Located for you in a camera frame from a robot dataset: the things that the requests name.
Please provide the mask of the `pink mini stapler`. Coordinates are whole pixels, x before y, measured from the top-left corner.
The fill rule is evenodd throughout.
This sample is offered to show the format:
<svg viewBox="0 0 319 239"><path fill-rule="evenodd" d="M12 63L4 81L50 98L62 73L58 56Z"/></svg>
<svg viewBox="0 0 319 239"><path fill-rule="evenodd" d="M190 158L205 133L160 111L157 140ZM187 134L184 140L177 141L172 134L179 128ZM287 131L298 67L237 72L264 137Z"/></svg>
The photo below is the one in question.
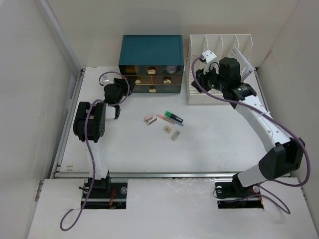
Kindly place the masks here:
<svg viewBox="0 0 319 239"><path fill-rule="evenodd" d="M157 121L157 115L152 115L152 116L148 116L145 117L144 121L146 122L147 125L150 125L152 123L154 123L155 121Z"/></svg>

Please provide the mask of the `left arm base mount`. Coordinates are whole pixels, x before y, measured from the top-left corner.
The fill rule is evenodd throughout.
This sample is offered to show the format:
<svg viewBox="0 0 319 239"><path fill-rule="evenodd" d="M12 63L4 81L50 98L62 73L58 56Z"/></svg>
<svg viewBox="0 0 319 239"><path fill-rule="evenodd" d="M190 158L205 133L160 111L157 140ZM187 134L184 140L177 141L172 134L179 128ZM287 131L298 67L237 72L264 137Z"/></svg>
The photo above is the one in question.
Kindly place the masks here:
<svg viewBox="0 0 319 239"><path fill-rule="evenodd" d="M92 180L92 178L88 178L84 186L79 187L82 191L81 206L86 201ZM108 174L104 179L94 180L84 209L126 209L127 192L127 182L115 182Z"/></svg>

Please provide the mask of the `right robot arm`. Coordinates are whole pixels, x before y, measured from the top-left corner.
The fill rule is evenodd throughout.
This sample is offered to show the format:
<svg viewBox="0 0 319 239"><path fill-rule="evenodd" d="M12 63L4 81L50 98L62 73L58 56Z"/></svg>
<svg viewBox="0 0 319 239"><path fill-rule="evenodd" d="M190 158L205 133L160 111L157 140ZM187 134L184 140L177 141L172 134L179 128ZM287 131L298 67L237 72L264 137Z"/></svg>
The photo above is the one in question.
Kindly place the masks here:
<svg viewBox="0 0 319 239"><path fill-rule="evenodd" d="M220 101L229 103L248 122L266 151L255 166L233 176L229 192L243 196L251 186L266 181L278 182L279 177L298 170L302 159L306 160L307 173L298 186L305 185L310 178L311 165L303 140L275 121L252 86L241 81L240 64L235 58L223 58L217 66L214 68L206 55L197 57L191 64L192 85L210 97L213 95L209 90L220 91Z"/></svg>

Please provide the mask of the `white spiral manual booklet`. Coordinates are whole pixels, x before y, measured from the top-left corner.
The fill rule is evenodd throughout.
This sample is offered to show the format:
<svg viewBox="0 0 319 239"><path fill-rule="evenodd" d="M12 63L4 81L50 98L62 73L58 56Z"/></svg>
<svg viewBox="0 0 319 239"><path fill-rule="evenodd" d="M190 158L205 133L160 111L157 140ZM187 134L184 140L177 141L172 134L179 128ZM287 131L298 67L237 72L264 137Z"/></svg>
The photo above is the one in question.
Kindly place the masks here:
<svg viewBox="0 0 319 239"><path fill-rule="evenodd" d="M249 77L249 75L254 72L255 68L250 64L250 62L235 45L231 48L227 57L235 58L240 64L241 82L244 82Z"/></svg>

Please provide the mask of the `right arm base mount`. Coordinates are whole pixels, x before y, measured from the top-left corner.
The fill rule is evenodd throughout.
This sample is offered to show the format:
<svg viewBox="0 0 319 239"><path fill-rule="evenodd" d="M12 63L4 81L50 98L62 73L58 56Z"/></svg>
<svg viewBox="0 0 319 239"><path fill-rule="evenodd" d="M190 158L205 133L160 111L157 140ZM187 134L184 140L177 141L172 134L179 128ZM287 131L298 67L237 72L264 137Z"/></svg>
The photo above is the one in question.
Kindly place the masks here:
<svg viewBox="0 0 319 239"><path fill-rule="evenodd" d="M263 209L260 186L243 187L237 177L215 179L213 196L219 209Z"/></svg>

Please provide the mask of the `teal drawer organizer box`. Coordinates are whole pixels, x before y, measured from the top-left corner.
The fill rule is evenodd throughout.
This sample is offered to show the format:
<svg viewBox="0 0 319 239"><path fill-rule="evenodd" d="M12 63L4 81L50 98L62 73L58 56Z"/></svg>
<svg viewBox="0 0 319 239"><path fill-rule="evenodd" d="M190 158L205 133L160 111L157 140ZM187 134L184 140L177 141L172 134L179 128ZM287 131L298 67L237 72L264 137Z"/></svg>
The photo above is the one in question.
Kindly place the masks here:
<svg viewBox="0 0 319 239"><path fill-rule="evenodd" d="M180 70L171 75L166 66ZM179 94L184 73L182 36L124 35L119 70L136 81L133 93Z"/></svg>

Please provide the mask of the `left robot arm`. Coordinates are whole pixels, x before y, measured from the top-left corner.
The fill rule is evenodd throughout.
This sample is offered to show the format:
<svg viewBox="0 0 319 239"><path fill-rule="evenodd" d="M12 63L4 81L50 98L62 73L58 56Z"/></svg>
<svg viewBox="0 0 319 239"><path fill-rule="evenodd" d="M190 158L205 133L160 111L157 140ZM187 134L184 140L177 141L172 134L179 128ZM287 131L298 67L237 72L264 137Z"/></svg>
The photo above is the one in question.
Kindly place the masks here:
<svg viewBox="0 0 319 239"><path fill-rule="evenodd" d="M132 93L135 80L126 78L104 84L104 100L93 103L80 102L75 115L73 132L81 142L87 144L89 178L84 186L86 192L95 192L104 198L110 195L112 186L108 179L108 168L102 159L101 138L105 133L106 120L120 116L120 102Z"/></svg>

